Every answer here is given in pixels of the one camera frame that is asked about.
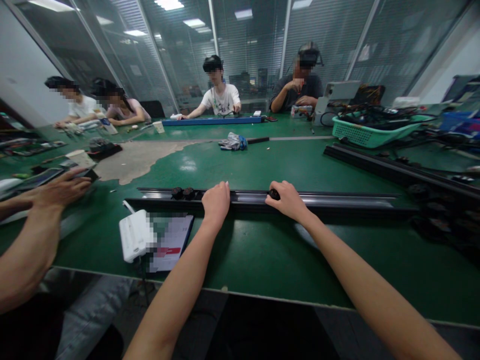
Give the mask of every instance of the ceiling light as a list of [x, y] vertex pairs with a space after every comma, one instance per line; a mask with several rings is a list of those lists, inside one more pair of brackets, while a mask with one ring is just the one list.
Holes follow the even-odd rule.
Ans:
[[66, 11], [75, 11], [73, 7], [65, 5], [62, 2], [57, 0], [28, 0], [29, 3], [41, 6], [42, 8], [46, 8], [49, 10], [53, 10], [57, 13], [62, 13]]
[[165, 11], [181, 9], [184, 5], [178, 0], [155, 0], [155, 4]]
[[132, 36], [145, 36], [147, 35], [145, 32], [140, 31], [140, 30], [129, 30], [129, 31], [124, 31], [125, 34], [127, 35], [132, 35]]
[[112, 20], [108, 20], [104, 17], [101, 17], [101, 16], [97, 16], [96, 19], [98, 20], [98, 23], [100, 25], [109, 25], [109, 24], [113, 24], [114, 22]]
[[292, 10], [298, 10], [302, 8], [308, 8], [310, 4], [312, 3], [312, 0], [296, 0], [293, 3], [293, 6], [291, 7]]
[[188, 25], [191, 28], [201, 28], [205, 26], [205, 23], [200, 20], [199, 18], [190, 19], [190, 20], [183, 20], [185, 25]]
[[209, 27], [198, 27], [195, 29], [197, 31], [197, 33], [199, 34], [203, 34], [203, 33], [211, 33], [212, 32], [212, 29], [209, 28]]
[[254, 15], [252, 13], [252, 9], [247, 9], [247, 10], [235, 11], [235, 17], [237, 20], [247, 20], [247, 19], [253, 19]]

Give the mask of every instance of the paper cup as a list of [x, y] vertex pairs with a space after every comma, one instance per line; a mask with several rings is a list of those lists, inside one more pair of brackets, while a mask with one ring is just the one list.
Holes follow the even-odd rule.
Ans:
[[65, 155], [67, 158], [72, 160], [74, 163], [77, 163], [79, 166], [82, 168], [91, 168], [92, 166], [95, 165], [95, 162], [92, 160], [92, 158], [85, 152], [85, 150], [75, 150], [67, 155]]
[[156, 131], [161, 134], [165, 132], [164, 125], [162, 124], [161, 121], [155, 121], [153, 123], [153, 126], [155, 127]]

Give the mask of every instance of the white t-shirt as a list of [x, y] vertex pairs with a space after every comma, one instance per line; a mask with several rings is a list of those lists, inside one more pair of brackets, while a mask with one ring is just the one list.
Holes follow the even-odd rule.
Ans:
[[226, 115], [234, 110], [234, 104], [240, 102], [239, 91], [232, 84], [225, 84], [225, 91], [220, 96], [216, 93], [215, 88], [208, 90], [201, 103], [206, 106], [207, 109], [213, 107], [215, 115]]
[[94, 114], [96, 109], [100, 109], [100, 105], [93, 97], [83, 95], [81, 103], [68, 102], [68, 115], [74, 118], [86, 118], [90, 114]]

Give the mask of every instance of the floor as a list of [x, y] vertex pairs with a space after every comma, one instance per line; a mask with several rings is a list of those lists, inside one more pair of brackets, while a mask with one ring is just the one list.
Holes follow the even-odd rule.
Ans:
[[[156, 287], [152, 283], [148, 284], [150, 300], [157, 293]], [[180, 333], [173, 360], [205, 358], [227, 299], [228, 295], [225, 293], [202, 290]], [[132, 293], [113, 322], [123, 336], [124, 350], [132, 340], [146, 310], [144, 292], [140, 287], [139, 291]], [[357, 312], [324, 307], [315, 307], [315, 311], [342, 360], [393, 359]], [[480, 329], [438, 324], [434, 327], [463, 359], [480, 359]]]

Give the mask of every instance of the gray t-shirt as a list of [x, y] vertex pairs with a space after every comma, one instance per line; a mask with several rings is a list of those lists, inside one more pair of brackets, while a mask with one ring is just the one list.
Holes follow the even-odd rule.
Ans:
[[[280, 94], [282, 89], [285, 85], [291, 82], [294, 79], [293, 74], [285, 75], [276, 83], [275, 87], [273, 88], [273, 96], [270, 99], [270, 103], [268, 104], [268, 108], [272, 109], [272, 102], [275, 98]], [[322, 89], [322, 82], [317, 74], [311, 73], [309, 74], [306, 79], [303, 87], [300, 90], [300, 94], [296, 92], [294, 89], [290, 89], [286, 96], [285, 100], [283, 101], [283, 105], [281, 106], [280, 112], [290, 111], [292, 105], [295, 105], [295, 102], [301, 98], [302, 96], [310, 96], [312, 98], [318, 99], [324, 94]]]

